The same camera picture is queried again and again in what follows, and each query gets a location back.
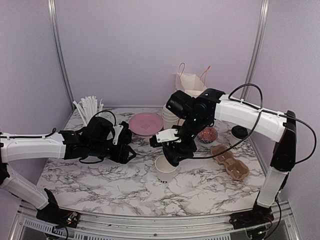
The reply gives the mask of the white paper cup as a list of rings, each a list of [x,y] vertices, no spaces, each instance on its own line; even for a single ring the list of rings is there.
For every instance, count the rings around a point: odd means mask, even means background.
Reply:
[[[160,155],[156,158],[154,166],[156,169],[157,179],[162,184],[170,183],[180,170],[178,166],[172,166],[164,155]]]
[[[232,146],[233,146],[232,149],[237,151],[237,150],[239,150],[239,149],[241,148],[241,146],[242,146],[242,143],[239,143],[239,142],[241,142],[241,141],[242,141],[241,138],[237,138],[237,137],[231,135],[230,138],[229,138],[228,146],[229,146],[229,147],[232,147]]]

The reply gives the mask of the brown cardboard cup carrier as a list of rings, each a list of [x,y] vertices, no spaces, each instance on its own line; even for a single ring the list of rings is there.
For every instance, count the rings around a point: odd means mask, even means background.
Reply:
[[[214,157],[213,159],[219,165],[223,165],[225,167],[227,174],[234,181],[242,181],[250,173],[249,168],[241,160],[236,159],[230,150]]]

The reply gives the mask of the black cup lid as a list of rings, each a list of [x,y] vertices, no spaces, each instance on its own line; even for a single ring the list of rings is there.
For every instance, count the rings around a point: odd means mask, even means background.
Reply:
[[[248,130],[245,127],[236,125],[231,129],[231,134],[237,139],[244,139],[248,136]]]

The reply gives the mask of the paper takeout bag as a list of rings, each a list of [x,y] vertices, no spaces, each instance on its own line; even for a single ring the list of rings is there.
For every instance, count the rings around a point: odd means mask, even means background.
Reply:
[[[194,73],[184,73],[185,63],[182,62],[175,77],[175,91],[182,91],[194,98],[198,97],[203,91],[207,89],[206,78],[210,66],[198,76]]]

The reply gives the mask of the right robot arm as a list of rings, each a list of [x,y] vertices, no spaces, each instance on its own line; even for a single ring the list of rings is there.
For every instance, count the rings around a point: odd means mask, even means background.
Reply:
[[[182,160],[194,157],[197,150],[195,137],[215,120],[244,127],[275,142],[270,167],[256,199],[257,206],[247,214],[252,224],[260,223],[296,164],[295,114],[249,105],[212,88],[196,98],[178,90],[171,95],[166,107],[184,120],[183,125],[160,131],[155,137],[156,142],[163,146],[167,161],[175,167]]]

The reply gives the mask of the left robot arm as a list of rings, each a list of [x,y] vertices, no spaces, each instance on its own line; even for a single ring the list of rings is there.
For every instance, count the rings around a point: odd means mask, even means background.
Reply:
[[[103,117],[93,117],[79,130],[53,131],[47,135],[0,135],[0,187],[32,204],[53,223],[63,219],[63,211],[52,192],[38,188],[10,167],[9,163],[26,159],[63,159],[80,161],[96,157],[127,164],[136,157],[129,145],[132,132],[126,122],[111,123]]]

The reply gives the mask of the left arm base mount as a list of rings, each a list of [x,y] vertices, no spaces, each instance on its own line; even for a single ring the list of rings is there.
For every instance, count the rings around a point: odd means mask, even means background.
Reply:
[[[53,193],[46,188],[44,191],[48,196],[48,205],[43,209],[37,210],[36,218],[59,226],[76,228],[78,226],[80,213],[60,208]]]

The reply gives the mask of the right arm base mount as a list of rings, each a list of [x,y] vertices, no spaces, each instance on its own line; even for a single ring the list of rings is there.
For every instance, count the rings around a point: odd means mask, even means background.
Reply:
[[[229,223],[235,230],[271,223],[274,220],[271,207],[262,207],[255,201],[251,210],[232,213]]]

